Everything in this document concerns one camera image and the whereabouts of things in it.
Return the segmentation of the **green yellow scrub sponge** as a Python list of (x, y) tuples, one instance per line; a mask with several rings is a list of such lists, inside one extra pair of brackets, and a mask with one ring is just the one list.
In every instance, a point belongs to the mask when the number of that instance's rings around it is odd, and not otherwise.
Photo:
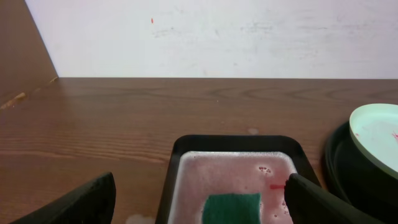
[(261, 194), (210, 195), (204, 205), (202, 224), (260, 224)]

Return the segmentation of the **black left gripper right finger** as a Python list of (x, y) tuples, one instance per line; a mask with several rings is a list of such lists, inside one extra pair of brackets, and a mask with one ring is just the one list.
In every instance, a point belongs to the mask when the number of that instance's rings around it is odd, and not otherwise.
[(286, 181), (284, 199), (295, 224), (381, 223), (297, 173), (291, 174)]

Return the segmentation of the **pale green plate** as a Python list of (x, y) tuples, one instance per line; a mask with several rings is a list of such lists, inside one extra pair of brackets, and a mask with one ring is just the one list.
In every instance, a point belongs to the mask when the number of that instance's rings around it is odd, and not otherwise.
[(373, 103), (356, 108), (349, 117), (355, 146), (376, 167), (397, 178), (397, 105)]

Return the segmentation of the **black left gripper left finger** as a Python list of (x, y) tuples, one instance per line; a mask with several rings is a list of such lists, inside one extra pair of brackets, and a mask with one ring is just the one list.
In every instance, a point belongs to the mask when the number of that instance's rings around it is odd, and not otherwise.
[(113, 174), (104, 173), (12, 224), (110, 224), (116, 203)]

